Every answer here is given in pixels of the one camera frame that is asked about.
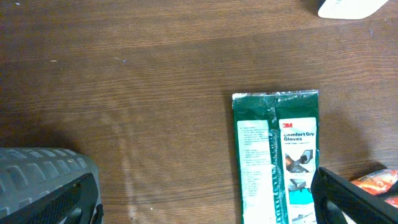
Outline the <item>green 3M gloves packet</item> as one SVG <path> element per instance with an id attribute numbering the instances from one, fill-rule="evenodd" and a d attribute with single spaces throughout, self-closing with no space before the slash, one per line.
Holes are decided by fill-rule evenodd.
<path id="1" fill-rule="evenodd" d="M 232 95 L 242 222 L 316 223 L 318 90 Z"/>

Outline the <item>small orange box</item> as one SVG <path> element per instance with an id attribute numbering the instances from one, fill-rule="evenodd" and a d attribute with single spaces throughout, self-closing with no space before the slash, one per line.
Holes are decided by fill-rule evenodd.
<path id="1" fill-rule="evenodd" d="M 351 183 L 397 208 L 397 169 L 378 170 Z"/>

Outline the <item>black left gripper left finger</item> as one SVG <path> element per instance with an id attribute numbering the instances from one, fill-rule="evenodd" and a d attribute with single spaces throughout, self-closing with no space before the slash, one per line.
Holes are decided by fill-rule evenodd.
<path id="1" fill-rule="evenodd" d="M 32 204 L 1 218 L 1 223 L 102 224 L 103 205 L 95 177 L 86 173 Z"/>

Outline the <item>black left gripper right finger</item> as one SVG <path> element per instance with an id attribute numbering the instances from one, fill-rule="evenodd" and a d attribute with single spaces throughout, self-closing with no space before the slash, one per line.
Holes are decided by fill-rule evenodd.
<path id="1" fill-rule="evenodd" d="M 356 223 L 397 224 L 397 208 L 324 167 L 316 170 L 311 191 L 317 223 L 346 223 L 350 217 Z"/>

